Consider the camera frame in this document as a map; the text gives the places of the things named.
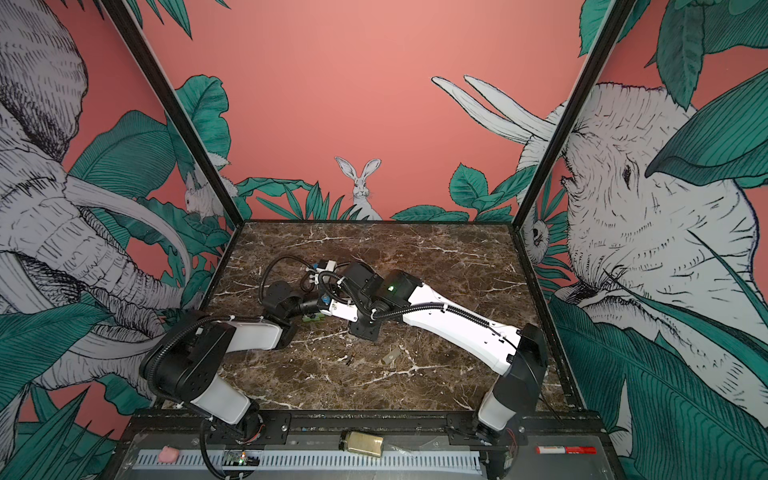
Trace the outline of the remote battery cover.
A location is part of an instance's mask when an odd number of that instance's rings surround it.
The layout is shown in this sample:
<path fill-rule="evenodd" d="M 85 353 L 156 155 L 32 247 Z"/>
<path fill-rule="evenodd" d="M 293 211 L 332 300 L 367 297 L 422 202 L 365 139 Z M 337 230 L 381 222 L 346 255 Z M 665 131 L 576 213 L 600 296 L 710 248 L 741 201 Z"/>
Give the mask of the remote battery cover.
<path fill-rule="evenodd" d="M 395 347 L 381 359 L 381 363 L 385 366 L 392 366 L 401 355 L 402 350 Z"/>

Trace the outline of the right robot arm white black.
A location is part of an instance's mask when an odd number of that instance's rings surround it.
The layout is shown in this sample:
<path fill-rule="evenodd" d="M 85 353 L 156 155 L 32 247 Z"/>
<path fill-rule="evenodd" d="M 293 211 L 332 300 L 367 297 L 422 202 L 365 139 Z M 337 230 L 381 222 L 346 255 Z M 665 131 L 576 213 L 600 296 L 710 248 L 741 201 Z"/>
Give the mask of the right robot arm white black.
<path fill-rule="evenodd" d="M 327 312 L 348 321 L 355 336 L 375 339 L 383 323 L 401 322 L 443 338 L 494 371 L 498 377 L 476 414 L 485 429 L 501 432 L 514 418 L 535 412 L 548 363 L 538 326 L 490 320 L 405 271 L 382 277 L 359 262 L 333 281 L 329 295 Z"/>

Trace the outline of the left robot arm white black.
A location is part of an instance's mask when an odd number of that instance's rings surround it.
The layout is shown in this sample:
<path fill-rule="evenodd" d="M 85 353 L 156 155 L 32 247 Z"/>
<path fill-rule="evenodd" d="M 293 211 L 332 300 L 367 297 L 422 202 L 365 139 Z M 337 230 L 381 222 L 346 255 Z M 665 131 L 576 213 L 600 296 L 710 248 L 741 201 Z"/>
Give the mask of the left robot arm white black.
<path fill-rule="evenodd" d="M 330 302 L 326 294 L 302 292 L 279 281 L 267 289 L 257 317 L 190 311 L 144 357 L 140 376 L 156 397 L 246 431 L 258 406 L 219 376 L 225 357 L 287 347 L 298 331 L 298 319 L 327 310 Z"/>

